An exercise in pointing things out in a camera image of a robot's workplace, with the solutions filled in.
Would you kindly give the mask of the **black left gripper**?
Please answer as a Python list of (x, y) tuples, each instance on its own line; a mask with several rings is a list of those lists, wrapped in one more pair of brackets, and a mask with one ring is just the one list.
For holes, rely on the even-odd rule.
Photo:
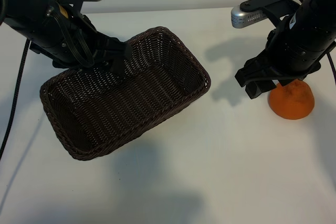
[(54, 15), (53, 19), (61, 30), (69, 56), (74, 58), (74, 62), (67, 63), (53, 57), (54, 67), (61, 69), (98, 67), (117, 76), (124, 75), (124, 60), (130, 60), (133, 52), (129, 43), (99, 32), (85, 37), (79, 28), (70, 33), (59, 15)]

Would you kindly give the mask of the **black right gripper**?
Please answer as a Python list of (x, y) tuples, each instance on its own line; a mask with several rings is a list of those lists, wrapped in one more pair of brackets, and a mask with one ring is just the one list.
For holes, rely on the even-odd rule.
[(262, 51), (257, 57), (245, 62), (244, 67), (235, 74), (239, 86), (245, 86), (245, 91), (251, 99), (276, 88), (273, 80), (305, 79), (309, 74), (321, 69), (319, 60), (303, 72), (285, 72), (276, 68), (269, 60), (268, 54)]

